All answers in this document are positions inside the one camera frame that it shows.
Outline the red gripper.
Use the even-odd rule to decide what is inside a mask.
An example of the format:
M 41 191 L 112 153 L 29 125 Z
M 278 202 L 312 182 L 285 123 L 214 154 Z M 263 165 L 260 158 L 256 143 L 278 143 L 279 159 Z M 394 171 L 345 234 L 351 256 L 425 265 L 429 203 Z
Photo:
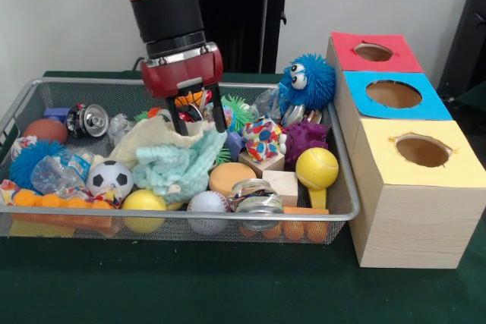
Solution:
M 226 117 L 218 84 L 222 79 L 222 56 L 214 42 L 172 55 L 146 58 L 141 62 L 140 70 L 142 80 L 152 96 L 166 99 L 178 134 L 187 136 L 188 130 L 185 121 L 179 116 L 175 96 L 181 90 L 195 85 L 210 87 L 213 121 L 219 133 L 226 131 Z

